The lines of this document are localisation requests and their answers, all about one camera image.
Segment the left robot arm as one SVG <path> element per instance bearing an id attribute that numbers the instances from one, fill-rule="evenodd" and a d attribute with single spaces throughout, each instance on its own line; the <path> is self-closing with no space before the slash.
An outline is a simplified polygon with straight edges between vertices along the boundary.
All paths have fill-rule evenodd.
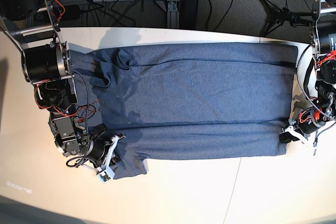
<path id="1" fill-rule="evenodd" d="M 312 4 L 310 45 L 312 57 L 299 87 L 311 107 L 299 112 L 297 118 L 279 135 L 280 143 L 301 141 L 317 147 L 326 123 L 335 123 L 335 19 L 322 17 L 335 14 L 335 0 L 315 0 Z"/>

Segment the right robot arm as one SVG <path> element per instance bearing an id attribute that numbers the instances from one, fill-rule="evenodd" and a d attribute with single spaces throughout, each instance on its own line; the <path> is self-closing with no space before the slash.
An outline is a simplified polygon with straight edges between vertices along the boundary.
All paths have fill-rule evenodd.
<path id="1" fill-rule="evenodd" d="M 115 148 L 122 135 L 106 138 L 106 126 L 88 127 L 90 104 L 78 104 L 68 44 L 59 22 L 59 0 L 1 0 L 2 32 L 21 55 L 25 80 L 34 87 L 37 106 L 50 113 L 49 125 L 68 167 L 90 162 L 102 171 L 119 161 Z"/>

